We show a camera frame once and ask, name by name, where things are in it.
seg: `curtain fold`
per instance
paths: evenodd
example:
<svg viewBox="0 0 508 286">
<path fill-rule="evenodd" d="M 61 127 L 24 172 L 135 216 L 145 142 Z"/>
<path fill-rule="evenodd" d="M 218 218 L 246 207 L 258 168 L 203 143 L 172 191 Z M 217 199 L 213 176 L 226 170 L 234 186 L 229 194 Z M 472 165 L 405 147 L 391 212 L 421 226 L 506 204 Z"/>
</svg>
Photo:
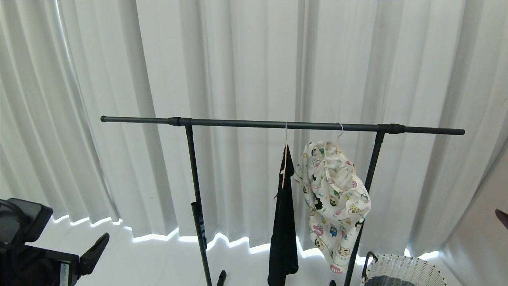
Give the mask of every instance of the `curtain fold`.
<svg viewBox="0 0 508 286">
<path fill-rule="evenodd" d="M 418 255 L 440 248 L 508 137 L 505 2 L 0 5 L 2 197 L 73 221 L 195 235 L 185 130 L 101 115 L 463 128 L 385 137 L 360 253 Z M 297 158 L 339 134 L 288 130 L 288 144 Z M 339 139 L 360 178 L 374 135 Z M 268 243 L 285 131 L 196 126 L 194 137 L 207 236 Z"/>
</svg>

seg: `white floor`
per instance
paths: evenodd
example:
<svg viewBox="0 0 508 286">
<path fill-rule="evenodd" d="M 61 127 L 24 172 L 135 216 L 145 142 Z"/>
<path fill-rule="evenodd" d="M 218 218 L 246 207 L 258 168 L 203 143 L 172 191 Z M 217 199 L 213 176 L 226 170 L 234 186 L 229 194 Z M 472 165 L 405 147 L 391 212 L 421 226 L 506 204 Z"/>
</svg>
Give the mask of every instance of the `white floor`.
<svg viewBox="0 0 508 286">
<path fill-rule="evenodd" d="M 92 275 L 83 276 L 77 286 L 206 285 L 197 238 L 179 238 L 177 231 L 167 237 L 140 241 L 143 239 L 133 239 L 130 229 L 121 224 L 106 221 L 92 227 L 89 221 L 83 221 L 71 226 L 64 218 L 58 223 L 51 220 L 32 245 L 82 255 L 104 232 L 111 236 L 109 244 Z M 245 239 L 231 244 L 219 236 L 211 239 L 207 254 L 214 284 L 221 270 L 227 272 L 226 286 L 267 284 L 267 246 L 249 249 Z M 315 251 L 300 253 L 298 273 L 289 275 L 286 285 L 328 286 L 331 279 L 342 285 L 345 274 L 332 273 L 325 259 L 312 253 Z M 428 260 L 442 271 L 448 285 L 460 285 L 439 258 Z M 351 285 L 360 284 L 361 269 L 355 268 Z"/>
</svg>

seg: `cartoon print shirt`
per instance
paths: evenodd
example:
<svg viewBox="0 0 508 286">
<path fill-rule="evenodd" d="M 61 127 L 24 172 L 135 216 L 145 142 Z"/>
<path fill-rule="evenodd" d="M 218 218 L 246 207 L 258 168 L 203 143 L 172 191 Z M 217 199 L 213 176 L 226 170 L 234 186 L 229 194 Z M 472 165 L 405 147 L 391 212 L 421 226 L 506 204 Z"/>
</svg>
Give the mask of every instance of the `cartoon print shirt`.
<svg viewBox="0 0 508 286">
<path fill-rule="evenodd" d="M 331 142 L 305 146 L 295 170 L 310 208 L 309 233 L 335 273 L 347 271 L 370 197 L 355 167 Z"/>
</svg>

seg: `black metal clothing rack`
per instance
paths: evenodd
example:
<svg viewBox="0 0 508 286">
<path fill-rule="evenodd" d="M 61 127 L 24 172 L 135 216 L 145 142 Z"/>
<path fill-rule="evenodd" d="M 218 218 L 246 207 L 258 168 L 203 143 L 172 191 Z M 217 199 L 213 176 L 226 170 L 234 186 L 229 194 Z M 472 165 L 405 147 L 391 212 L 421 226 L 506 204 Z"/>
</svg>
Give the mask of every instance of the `black metal clothing rack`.
<svg viewBox="0 0 508 286">
<path fill-rule="evenodd" d="M 249 120 L 214 120 L 214 119 L 193 119 L 183 117 L 171 118 L 138 118 L 138 117 L 101 117 L 102 122 L 130 122 L 130 123 L 153 123 L 153 124 L 169 124 L 173 126 L 184 126 L 187 134 L 187 143 L 190 156 L 190 167 L 192 169 L 192 178 L 194 183 L 194 194 L 196 201 L 191 204 L 194 224 L 196 226 L 196 234 L 198 235 L 199 249 L 201 251 L 201 259 L 203 261 L 203 268 L 205 271 L 206 283 L 212 286 L 212 279 L 210 276 L 210 268 L 208 266 L 208 259 L 206 256 L 206 235 L 205 223 L 203 218 L 203 209 L 201 205 L 201 193 L 199 190 L 198 168 L 196 163 L 196 152 L 194 149 L 194 137 L 192 126 L 228 126 L 228 127 L 257 127 L 257 128 L 288 128 L 288 129 L 313 129 L 313 130 L 343 130 L 343 131 L 369 131 L 376 132 L 374 141 L 374 149 L 370 158 L 369 168 L 367 171 L 367 178 L 365 179 L 365 188 L 369 192 L 372 178 L 374 177 L 374 170 L 376 168 L 377 159 L 383 144 L 385 134 L 400 134 L 400 133 L 427 133 L 427 134 L 448 134 L 448 135 L 464 135 L 464 129 L 453 128 L 432 128 L 432 127 L 411 127 L 400 124 L 338 124 L 338 123 L 313 123 L 313 122 L 284 122 L 284 121 L 249 121 Z M 351 259 L 347 269 L 344 285 L 349 286 L 353 275 L 355 266 L 356 255 L 360 238 L 362 236 L 363 227 L 358 233 L 353 251 L 351 252 Z M 226 272 L 221 271 L 217 286 L 224 285 L 226 280 Z"/>
</svg>

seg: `rack foot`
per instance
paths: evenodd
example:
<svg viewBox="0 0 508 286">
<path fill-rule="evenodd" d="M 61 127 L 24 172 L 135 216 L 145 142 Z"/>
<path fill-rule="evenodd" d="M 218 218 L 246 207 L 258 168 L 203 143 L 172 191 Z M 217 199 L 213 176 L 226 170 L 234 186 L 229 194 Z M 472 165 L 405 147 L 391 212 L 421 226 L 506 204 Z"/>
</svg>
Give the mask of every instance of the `rack foot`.
<svg viewBox="0 0 508 286">
<path fill-rule="evenodd" d="M 226 272 L 222 270 L 219 275 L 219 281 L 217 282 L 217 286 L 224 286 L 225 281 L 226 281 Z"/>
</svg>

